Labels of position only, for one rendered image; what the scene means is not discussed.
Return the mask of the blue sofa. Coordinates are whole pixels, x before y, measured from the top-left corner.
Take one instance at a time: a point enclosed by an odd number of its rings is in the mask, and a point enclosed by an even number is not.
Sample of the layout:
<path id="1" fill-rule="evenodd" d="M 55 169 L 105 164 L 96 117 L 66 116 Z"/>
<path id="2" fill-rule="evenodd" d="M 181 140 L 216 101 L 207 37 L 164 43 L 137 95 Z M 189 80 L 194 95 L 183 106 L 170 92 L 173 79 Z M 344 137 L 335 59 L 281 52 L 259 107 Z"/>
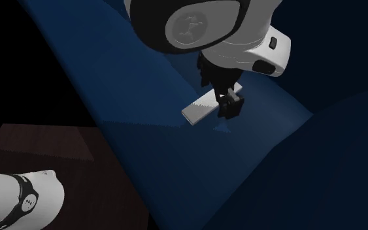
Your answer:
<path id="1" fill-rule="evenodd" d="M 191 125 L 197 54 L 147 48 L 122 0 L 18 0 L 159 230 L 368 230 L 368 0 L 283 0 L 286 72 L 245 72 L 231 120 Z"/>

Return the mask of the white flat rectangular slab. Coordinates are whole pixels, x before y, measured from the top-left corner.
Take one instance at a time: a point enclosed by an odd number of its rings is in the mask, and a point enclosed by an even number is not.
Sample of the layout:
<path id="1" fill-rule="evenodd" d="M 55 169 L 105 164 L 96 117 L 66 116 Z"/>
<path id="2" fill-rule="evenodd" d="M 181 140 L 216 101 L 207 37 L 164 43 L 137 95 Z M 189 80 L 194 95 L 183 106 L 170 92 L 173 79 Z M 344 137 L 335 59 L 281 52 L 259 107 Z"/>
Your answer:
<path id="1" fill-rule="evenodd" d="M 242 89 L 243 87 L 236 82 L 234 85 L 234 92 L 239 95 Z M 219 110 L 219 105 L 215 98 L 214 89 L 211 89 L 194 102 L 190 103 L 187 107 L 183 108 L 181 114 L 191 125 L 195 125 L 216 109 Z"/>

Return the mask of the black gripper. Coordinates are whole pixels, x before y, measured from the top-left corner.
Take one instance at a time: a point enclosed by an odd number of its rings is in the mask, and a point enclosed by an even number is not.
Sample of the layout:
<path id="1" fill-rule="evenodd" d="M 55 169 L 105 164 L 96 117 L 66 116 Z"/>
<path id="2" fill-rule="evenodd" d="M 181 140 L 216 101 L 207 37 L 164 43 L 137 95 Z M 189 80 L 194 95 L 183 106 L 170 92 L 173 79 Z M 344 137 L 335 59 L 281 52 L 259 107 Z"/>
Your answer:
<path id="1" fill-rule="evenodd" d="M 244 97 L 234 92 L 234 85 L 243 70 L 219 67 L 210 62 L 202 52 L 197 57 L 197 68 L 201 75 L 201 87 L 211 84 L 214 89 L 219 117 L 228 120 L 238 116 L 244 105 Z"/>

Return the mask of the dark brown robot stand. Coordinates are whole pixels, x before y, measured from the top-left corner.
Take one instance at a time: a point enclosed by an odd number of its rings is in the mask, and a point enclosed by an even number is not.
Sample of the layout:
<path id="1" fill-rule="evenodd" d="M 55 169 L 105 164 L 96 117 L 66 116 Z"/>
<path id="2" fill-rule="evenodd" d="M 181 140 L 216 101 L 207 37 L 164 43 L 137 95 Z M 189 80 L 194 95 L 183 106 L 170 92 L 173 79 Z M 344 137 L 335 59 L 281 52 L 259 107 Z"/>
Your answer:
<path id="1" fill-rule="evenodd" d="M 149 213 L 96 127 L 4 124 L 0 173 L 52 169 L 65 190 L 43 230 L 147 230 Z"/>

